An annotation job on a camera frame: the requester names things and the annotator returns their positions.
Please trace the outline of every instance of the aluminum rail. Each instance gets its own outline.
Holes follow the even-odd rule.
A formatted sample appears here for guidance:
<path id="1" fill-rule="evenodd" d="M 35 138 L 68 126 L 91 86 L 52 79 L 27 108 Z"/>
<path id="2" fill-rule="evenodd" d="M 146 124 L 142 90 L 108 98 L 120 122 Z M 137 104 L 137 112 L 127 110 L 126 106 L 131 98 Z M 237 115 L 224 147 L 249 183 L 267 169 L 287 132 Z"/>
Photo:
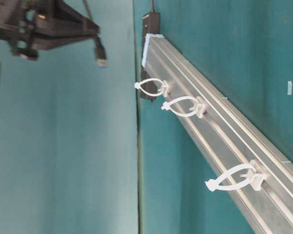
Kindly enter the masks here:
<path id="1" fill-rule="evenodd" d="M 229 192 L 253 230 L 293 234 L 293 164 L 165 38 L 150 38 L 145 69 L 150 77 L 167 82 L 167 101 L 191 96 L 207 103 L 203 118 L 178 118 L 218 176 L 254 159 L 268 175 L 260 191 L 246 186 Z M 189 113 L 193 102 L 180 101 L 172 107 Z M 238 175 L 232 175 L 223 184 L 239 181 Z"/>

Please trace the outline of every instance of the white plastic cable clip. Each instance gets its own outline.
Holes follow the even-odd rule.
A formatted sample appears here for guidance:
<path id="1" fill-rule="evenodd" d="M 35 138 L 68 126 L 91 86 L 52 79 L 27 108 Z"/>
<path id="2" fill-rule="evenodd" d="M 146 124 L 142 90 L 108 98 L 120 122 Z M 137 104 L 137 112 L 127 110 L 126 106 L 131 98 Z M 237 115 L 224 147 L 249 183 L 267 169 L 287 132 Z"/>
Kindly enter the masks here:
<path id="1" fill-rule="evenodd" d="M 182 101 L 182 100 L 192 100 L 194 101 L 194 106 L 191 107 L 189 110 L 192 111 L 188 114 L 182 114 L 182 113 L 179 113 L 175 110 L 173 110 L 170 106 L 179 102 L 179 101 Z M 174 114 L 176 114 L 177 116 L 180 116 L 180 117 L 191 117 L 191 116 L 194 116 L 194 115 L 197 115 L 199 118 L 203 118 L 203 114 L 204 112 L 206 111 L 206 108 L 207 108 L 207 104 L 205 101 L 203 101 L 203 99 L 201 97 L 191 97 L 191 96 L 184 96 L 184 97 L 179 97 L 179 98 L 176 98 L 170 102 L 164 102 L 163 103 L 163 106 L 162 106 L 162 110 L 171 110 Z"/>
<path id="2" fill-rule="evenodd" d="M 151 94 L 141 87 L 141 85 L 143 85 L 144 83 L 150 82 L 150 81 L 158 81 L 162 84 L 161 88 L 158 90 L 158 93 Z M 136 89 L 141 89 L 142 92 L 144 92 L 146 95 L 149 95 L 151 97 L 158 97 L 160 95 L 163 95 L 166 98 L 168 96 L 169 86 L 168 86 L 166 80 L 161 81 L 160 79 L 157 79 L 157 78 L 144 79 L 141 82 L 136 82 L 134 87 Z"/>
<path id="3" fill-rule="evenodd" d="M 210 179 L 209 181 L 206 181 L 205 184 L 212 192 L 214 192 L 216 189 L 223 191 L 237 190 L 249 184 L 253 187 L 255 191 L 260 191 L 261 185 L 263 181 L 267 178 L 267 175 L 265 173 L 256 173 L 255 167 L 258 167 L 257 162 L 255 160 L 251 160 L 250 164 L 241 164 L 232 167 L 231 169 L 221 174 L 217 179 Z M 244 169 L 248 169 L 248 172 L 246 175 L 240 175 L 240 177 L 245 177 L 245 180 L 241 181 L 240 183 L 228 186 L 219 185 L 222 181 L 227 179 L 232 174 Z"/>

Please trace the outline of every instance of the teal backdrop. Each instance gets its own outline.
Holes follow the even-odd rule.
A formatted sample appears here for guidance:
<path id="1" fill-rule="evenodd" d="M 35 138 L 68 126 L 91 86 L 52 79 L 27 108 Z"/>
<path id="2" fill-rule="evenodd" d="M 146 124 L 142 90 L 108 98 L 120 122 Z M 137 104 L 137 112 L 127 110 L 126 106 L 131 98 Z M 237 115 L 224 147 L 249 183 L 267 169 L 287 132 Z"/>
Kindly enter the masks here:
<path id="1" fill-rule="evenodd" d="M 140 73 L 142 16 L 134 0 Z M 293 0 L 155 0 L 161 33 L 293 162 Z M 139 100 L 143 233 L 252 233 L 177 118 Z"/>
<path id="2" fill-rule="evenodd" d="M 92 41 L 37 62 L 0 42 L 0 234 L 137 234 L 132 2 L 89 5 L 105 70 Z"/>

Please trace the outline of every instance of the small white label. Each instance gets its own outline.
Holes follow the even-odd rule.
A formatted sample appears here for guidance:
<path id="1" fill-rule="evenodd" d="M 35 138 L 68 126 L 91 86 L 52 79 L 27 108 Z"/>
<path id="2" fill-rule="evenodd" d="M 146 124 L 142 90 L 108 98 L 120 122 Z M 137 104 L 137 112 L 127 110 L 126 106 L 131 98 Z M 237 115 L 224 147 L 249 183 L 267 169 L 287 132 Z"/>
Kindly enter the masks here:
<path id="1" fill-rule="evenodd" d="M 292 81 L 288 81 L 288 95 L 292 95 L 292 87 L 293 87 Z"/>

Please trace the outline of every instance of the black cable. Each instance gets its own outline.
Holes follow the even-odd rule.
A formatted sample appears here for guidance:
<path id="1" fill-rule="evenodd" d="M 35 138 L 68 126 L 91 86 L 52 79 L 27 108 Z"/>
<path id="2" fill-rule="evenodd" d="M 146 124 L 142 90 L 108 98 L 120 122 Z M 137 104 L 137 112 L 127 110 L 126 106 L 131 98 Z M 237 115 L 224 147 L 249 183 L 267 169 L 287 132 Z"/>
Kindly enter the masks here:
<path id="1" fill-rule="evenodd" d="M 84 7 L 86 8 L 86 11 L 87 11 L 88 17 L 89 17 L 89 19 L 91 19 L 91 21 L 93 21 L 92 14 L 91 14 L 90 7 L 89 7 L 89 4 L 88 4 L 87 0 L 83 0 L 83 1 L 84 1 Z"/>
<path id="2" fill-rule="evenodd" d="M 151 0 L 151 12 L 154 12 L 154 0 Z"/>
<path id="3" fill-rule="evenodd" d="M 93 22 L 93 18 L 92 18 L 92 14 L 91 14 L 88 2 L 87 2 L 87 0 L 83 0 L 83 1 L 84 1 L 84 7 L 87 11 L 88 17 Z M 94 44 L 96 45 L 96 48 L 94 50 L 94 54 L 97 59 L 98 65 L 100 67 L 106 67 L 107 64 L 106 64 L 105 49 L 101 43 L 101 39 L 99 38 L 99 36 L 97 34 L 93 37 L 93 41 L 94 41 Z"/>

